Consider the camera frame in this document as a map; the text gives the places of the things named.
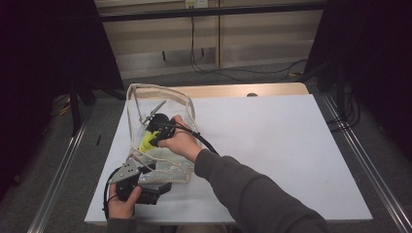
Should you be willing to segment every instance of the gray floor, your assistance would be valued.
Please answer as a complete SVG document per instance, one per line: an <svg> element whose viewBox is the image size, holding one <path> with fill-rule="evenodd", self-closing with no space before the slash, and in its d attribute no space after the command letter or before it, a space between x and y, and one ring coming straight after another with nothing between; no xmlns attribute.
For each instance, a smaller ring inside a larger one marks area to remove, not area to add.
<svg viewBox="0 0 412 233"><path fill-rule="evenodd" d="M273 71L285 68L288 64L271 64L242 67L255 71ZM303 71L304 63L292 68L292 72ZM226 76L216 73L196 74L185 72L165 74L148 78L127 79L129 83L157 83L166 86L232 83L274 83L286 73L262 75L238 71L223 71ZM325 119L332 119L323 93L316 88L316 80L307 83L308 89L317 99ZM84 223L88 204L94 193L101 170L114 138L124 102L97 92L98 101L93 107L82 106L82 112L91 108L90 122L68 170L64 186L58 193L44 232L104 232L104 227ZM61 108L62 102L55 108ZM393 191L395 197L412 216L412 164L401 153L396 144L379 130L379 125L367 108L361 107L360 123L354 128L365 150ZM63 154L71 140L71 115L56 116L49 124L48 131L36 156L21 174L21 185L11 187L0 203L0 232L27 232ZM345 161L357 181L360 192L374 217L371 221L354 223L331 223L331 232L398 232L397 227L382 203L366 173L356 160L342 133L333 133L336 144L341 149ZM157 226L139 226L138 232L159 232Z"/></svg>

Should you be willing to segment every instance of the yellow component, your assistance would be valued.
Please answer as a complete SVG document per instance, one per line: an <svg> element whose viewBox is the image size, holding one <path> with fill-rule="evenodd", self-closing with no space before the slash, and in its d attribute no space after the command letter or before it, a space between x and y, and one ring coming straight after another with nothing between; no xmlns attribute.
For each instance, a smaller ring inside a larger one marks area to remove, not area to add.
<svg viewBox="0 0 412 233"><path fill-rule="evenodd" d="M140 144L139 150L141 152L147 152L149 150L155 149L155 147L150 143L150 141L154 139L157 134L158 131L155 131L153 133L147 131L145 137L143 137L142 144Z"/></svg>

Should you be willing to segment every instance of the white board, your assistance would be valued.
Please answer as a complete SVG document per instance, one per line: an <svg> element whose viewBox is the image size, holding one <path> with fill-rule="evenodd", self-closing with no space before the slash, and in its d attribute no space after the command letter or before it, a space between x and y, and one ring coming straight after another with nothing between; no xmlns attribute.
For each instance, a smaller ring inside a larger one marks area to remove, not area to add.
<svg viewBox="0 0 412 233"><path fill-rule="evenodd" d="M326 220L372 219L312 95L193 102L202 136L220 155L231 155L270 177ZM128 137L124 110L86 222L106 222L101 211L104 183L123 163ZM136 205L136 217L154 224L234 222L211 186L195 174L188 183L173 184L156 206Z"/></svg>

